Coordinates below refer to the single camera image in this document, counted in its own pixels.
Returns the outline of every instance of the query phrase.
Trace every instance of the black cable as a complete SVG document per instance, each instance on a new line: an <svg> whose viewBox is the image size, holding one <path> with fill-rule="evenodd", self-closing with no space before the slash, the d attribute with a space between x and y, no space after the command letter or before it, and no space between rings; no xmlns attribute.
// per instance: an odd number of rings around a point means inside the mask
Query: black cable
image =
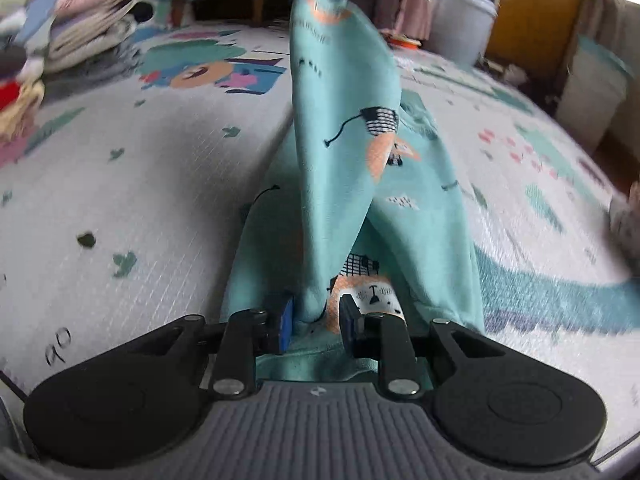
<svg viewBox="0 0 640 480"><path fill-rule="evenodd" d="M638 431L636 434L633 434L632 436L630 436L628 439L626 439L622 444L618 444L615 448L613 448L611 451L605 453L603 456L601 456L599 459L594 460L593 462L591 462L594 466L599 466L601 463L603 463L605 460L608 460L609 458L611 458L612 456L614 456L617 452L619 452L620 450L624 449L626 446L628 446L629 444L631 444L636 438L638 438L640 436L640 431Z"/></svg>
<svg viewBox="0 0 640 480"><path fill-rule="evenodd" d="M27 402L27 394L18 388L17 384L15 384L6 374L0 370L0 381L6 384L9 389L22 401Z"/></svg>

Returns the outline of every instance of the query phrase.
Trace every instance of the play mat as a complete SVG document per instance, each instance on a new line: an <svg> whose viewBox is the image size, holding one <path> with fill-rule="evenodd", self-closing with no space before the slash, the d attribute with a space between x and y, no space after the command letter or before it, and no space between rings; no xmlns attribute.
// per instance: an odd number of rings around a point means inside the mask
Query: play mat
<svg viewBox="0 0 640 480"><path fill-rule="evenodd" d="M281 28L151 26L130 41L128 77L68 86L34 134L0 147L0 370L27 393L186 313L217 318L292 121ZM438 56L395 56L456 170L486 332L599 392L602 463L640 431L640 286L609 237L615 190L519 92Z"/></svg>

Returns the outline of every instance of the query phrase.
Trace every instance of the gray ribbed plate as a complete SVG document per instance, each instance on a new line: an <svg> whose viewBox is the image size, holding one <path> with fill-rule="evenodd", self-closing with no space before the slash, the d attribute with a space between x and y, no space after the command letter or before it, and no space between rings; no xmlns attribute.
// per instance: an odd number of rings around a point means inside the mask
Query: gray ribbed plate
<svg viewBox="0 0 640 480"><path fill-rule="evenodd" d="M383 399L370 383L264 383L213 405L180 446L118 470L49 463L95 480L472 480L591 479L587 463L564 470L501 470L464 455L414 404Z"/></svg>

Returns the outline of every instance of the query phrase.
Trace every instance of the metal screw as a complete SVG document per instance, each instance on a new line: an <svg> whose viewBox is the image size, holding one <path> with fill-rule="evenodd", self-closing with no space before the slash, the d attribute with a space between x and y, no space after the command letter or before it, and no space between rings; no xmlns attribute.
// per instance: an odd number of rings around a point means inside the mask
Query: metal screw
<svg viewBox="0 0 640 480"><path fill-rule="evenodd" d="M420 384L411 379L394 379L386 387L390 392L402 396L414 395L420 391Z"/></svg>
<svg viewBox="0 0 640 480"><path fill-rule="evenodd" d="M238 379L220 379L213 383L213 389L220 395L235 396L244 390L244 383Z"/></svg>

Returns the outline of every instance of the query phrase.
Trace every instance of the potted plant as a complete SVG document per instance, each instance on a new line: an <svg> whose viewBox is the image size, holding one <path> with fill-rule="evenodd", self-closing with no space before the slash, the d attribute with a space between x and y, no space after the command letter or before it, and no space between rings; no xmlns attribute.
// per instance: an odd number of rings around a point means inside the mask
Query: potted plant
<svg viewBox="0 0 640 480"><path fill-rule="evenodd" d="M435 0L426 47L472 66L484 54L496 15L494 0Z"/></svg>

